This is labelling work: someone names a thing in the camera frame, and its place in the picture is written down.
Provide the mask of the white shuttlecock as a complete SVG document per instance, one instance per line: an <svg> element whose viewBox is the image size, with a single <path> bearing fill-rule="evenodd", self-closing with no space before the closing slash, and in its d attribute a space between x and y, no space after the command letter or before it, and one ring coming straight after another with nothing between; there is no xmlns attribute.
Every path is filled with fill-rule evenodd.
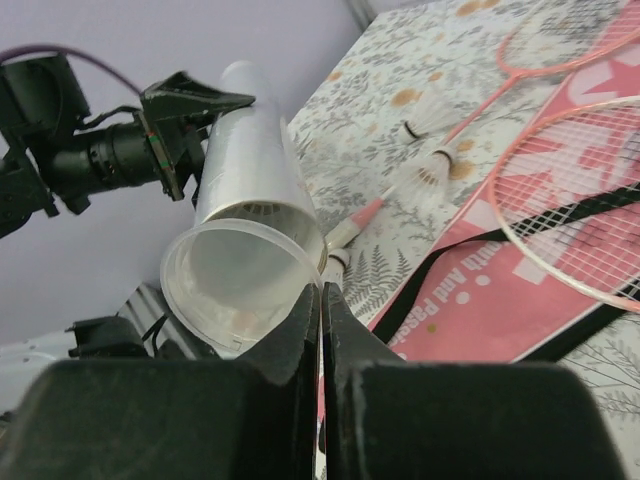
<svg viewBox="0 0 640 480"><path fill-rule="evenodd" d="M345 249L335 249L328 254L327 263L322 273L324 283L335 283L343 289L344 275L350 264L350 254Z"/></svg>
<svg viewBox="0 0 640 480"><path fill-rule="evenodd" d="M398 138L403 143L413 143L455 125L457 118L456 108L442 94L424 92L407 119L401 123Z"/></svg>
<svg viewBox="0 0 640 480"><path fill-rule="evenodd" d="M416 159L401 166L395 193L411 202L442 201L454 163L454 153L444 146L429 153L421 151Z"/></svg>

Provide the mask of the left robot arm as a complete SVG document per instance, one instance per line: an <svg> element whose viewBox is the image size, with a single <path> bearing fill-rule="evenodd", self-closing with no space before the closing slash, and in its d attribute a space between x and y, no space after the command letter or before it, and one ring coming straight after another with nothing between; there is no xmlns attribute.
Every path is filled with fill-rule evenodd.
<svg viewBox="0 0 640 480"><path fill-rule="evenodd" d="M129 88L140 102L92 116L68 61L81 58ZM178 71L141 89L80 50L53 44L1 54L1 234L62 202L79 215L94 194L158 182L174 201L204 167L201 146L224 114L251 106L250 94L219 90Z"/></svg>

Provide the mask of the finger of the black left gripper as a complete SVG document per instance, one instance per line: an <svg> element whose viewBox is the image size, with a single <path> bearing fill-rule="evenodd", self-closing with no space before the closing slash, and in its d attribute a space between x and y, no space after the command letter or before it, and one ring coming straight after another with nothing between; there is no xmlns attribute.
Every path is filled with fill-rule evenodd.
<svg viewBox="0 0 640 480"><path fill-rule="evenodd" d="M141 93L143 112L150 118L204 118L251 106L256 97L219 90L179 71Z"/></svg>

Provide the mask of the white shuttlecock tube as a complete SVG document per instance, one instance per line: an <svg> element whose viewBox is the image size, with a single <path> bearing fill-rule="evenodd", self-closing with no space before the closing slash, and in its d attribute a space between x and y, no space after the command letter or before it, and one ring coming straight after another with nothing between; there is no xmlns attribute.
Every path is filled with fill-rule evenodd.
<svg viewBox="0 0 640 480"><path fill-rule="evenodd" d="M220 77L228 93L255 98L221 115L208 139L196 225L218 218L265 224L300 246L319 271L328 249L279 99L261 67L236 61Z"/></svg>

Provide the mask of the clear plastic tube lid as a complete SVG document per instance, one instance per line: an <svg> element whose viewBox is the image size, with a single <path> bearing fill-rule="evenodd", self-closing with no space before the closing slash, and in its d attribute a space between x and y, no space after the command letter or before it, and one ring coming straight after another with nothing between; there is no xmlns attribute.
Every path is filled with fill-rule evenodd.
<svg viewBox="0 0 640 480"><path fill-rule="evenodd" d="M175 317L223 357L251 349L319 285L327 257L316 226L277 230L227 218L179 235L161 263L161 288Z"/></svg>

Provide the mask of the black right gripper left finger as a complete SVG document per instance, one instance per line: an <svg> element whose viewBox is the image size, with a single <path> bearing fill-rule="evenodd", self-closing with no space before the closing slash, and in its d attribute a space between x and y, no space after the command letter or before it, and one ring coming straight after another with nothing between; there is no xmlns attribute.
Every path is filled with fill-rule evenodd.
<svg viewBox="0 0 640 480"><path fill-rule="evenodd" d="M59 362L31 392L33 479L310 479L319 294L234 360Z"/></svg>

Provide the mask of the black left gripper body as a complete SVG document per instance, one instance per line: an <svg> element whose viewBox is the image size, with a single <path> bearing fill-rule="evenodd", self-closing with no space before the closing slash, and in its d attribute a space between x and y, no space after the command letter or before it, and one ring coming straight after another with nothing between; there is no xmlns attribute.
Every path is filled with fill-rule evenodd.
<svg viewBox="0 0 640 480"><path fill-rule="evenodd" d="M150 118L141 106L137 117L153 151L163 191L172 200L184 199L188 180L201 177L204 166L201 142L208 137L208 128L230 112L204 118Z"/></svg>

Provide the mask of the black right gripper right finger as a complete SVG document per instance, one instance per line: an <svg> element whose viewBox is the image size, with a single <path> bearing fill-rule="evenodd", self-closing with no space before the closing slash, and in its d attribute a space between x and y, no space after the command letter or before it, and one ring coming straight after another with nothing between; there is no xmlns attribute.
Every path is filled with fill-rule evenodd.
<svg viewBox="0 0 640 480"><path fill-rule="evenodd" d="M322 295L332 479L621 479L595 399L549 363L414 363Z"/></svg>

